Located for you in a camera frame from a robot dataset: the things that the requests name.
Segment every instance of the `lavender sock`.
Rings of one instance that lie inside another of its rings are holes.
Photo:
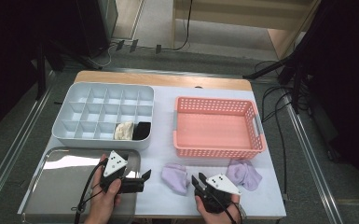
[[[186,195],[187,185],[190,183],[187,180],[186,167],[176,163],[167,163],[162,167],[161,178],[174,192]]]
[[[250,161],[231,161],[226,176],[235,185],[243,185],[248,190],[255,190],[263,178]]]

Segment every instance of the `floor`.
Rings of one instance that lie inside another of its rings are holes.
[[[97,63],[105,63],[105,71],[122,68],[143,69],[147,71],[175,71],[189,73],[191,76],[241,78],[255,70],[277,61],[273,46],[265,29],[217,25],[206,22],[190,22],[189,41],[180,51],[166,51],[156,54],[156,45],[169,48],[171,45],[172,3],[164,0],[145,0],[139,22],[134,27],[132,39],[139,39],[139,48],[129,53],[129,48],[110,49],[109,52],[93,59]],[[176,21],[175,46],[184,41],[186,21]],[[67,61],[63,72],[56,73],[51,81],[51,93],[44,102],[43,110],[36,114],[33,130],[28,133],[26,142],[16,148],[19,151],[15,163],[11,164],[7,181],[0,186],[0,223],[19,223],[17,209],[27,190],[30,176],[40,160],[51,132],[50,128],[60,109],[56,102],[61,102],[68,87],[73,83],[76,73],[84,69],[76,62]],[[261,100],[265,90],[276,86],[276,74],[269,73],[259,80],[252,81],[252,86],[261,109]],[[12,149],[17,141],[17,133],[27,120],[27,111],[35,106],[32,88],[0,124],[0,161],[4,160],[6,150]],[[272,111],[275,103],[282,95],[276,91],[265,105],[266,111]],[[287,217],[281,223],[359,223],[359,172],[347,163],[334,163],[326,155],[325,143],[317,127],[307,112],[301,112],[298,118],[306,131],[308,147],[320,167],[324,181],[331,190],[331,195],[339,211],[340,219],[332,219],[325,207],[321,190],[318,189],[307,151],[298,138],[298,130],[294,128],[293,118],[289,110],[279,114],[282,124],[284,142],[287,152]],[[277,125],[273,119],[263,123],[268,138],[269,149],[280,186],[283,187],[283,155]],[[272,220],[247,220],[246,223],[275,223]]]

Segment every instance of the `table surface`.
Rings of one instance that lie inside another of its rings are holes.
[[[179,91],[181,95],[255,99],[249,81],[244,79],[82,71],[77,75],[75,82],[82,81],[155,86],[155,98],[159,96],[160,104],[155,104],[154,118],[165,119],[160,121],[166,123],[172,123],[170,120],[171,116],[167,115],[173,113],[173,110],[170,109],[171,105],[167,105],[166,102],[170,102],[174,97],[174,91]],[[197,86],[203,87],[203,89],[194,88]],[[166,162],[181,163],[185,165],[187,178],[189,179],[191,175],[195,175],[197,172],[205,173],[207,176],[214,173],[224,173],[227,170],[229,161],[219,160],[216,164],[220,162],[221,166],[217,165],[212,168],[205,165],[204,160],[179,159],[175,153],[169,153],[169,147],[172,148],[172,152],[175,151],[172,138],[165,135],[165,137],[156,137],[157,132],[171,136],[172,127],[161,124],[153,126],[150,147],[140,151],[141,174],[148,169],[152,169],[152,175],[145,183],[144,192],[138,193],[135,216],[161,218],[200,217],[193,197],[194,187],[188,186],[186,196],[173,193],[160,178],[162,166]],[[63,144],[57,138],[51,136],[46,151],[62,146]],[[263,179],[255,191],[249,191],[239,186],[239,189],[242,191],[241,205],[246,215],[248,218],[267,219],[285,217],[286,213],[282,196],[269,150],[266,149],[253,158],[252,164],[263,176]]]

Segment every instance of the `person's left hand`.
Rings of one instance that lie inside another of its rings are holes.
[[[103,154],[101,161],[103,161],[106,156]],[[100,166],[94,174],[92,180],[92,195],[99,193],[102,188],[100,187],[101,174],[103,167]],[[90,213],[85,220],[85,224],[106,224],[109,221],[109,218],[112,216],[113,209],[120,203],[120,195],[117,194],[121,186],[121,180],[116,179],[113,181],[109,190],[105,193],[101,191],[97,196],[91,199]]]

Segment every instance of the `white sorting tray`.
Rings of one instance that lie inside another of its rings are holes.
[[[53,136],[67,147],[142,150],[143,140],[114,140],[116,127],[132,121],[152,123],[154,90],[149,86],[79,82],[66,94],[52,128]]]

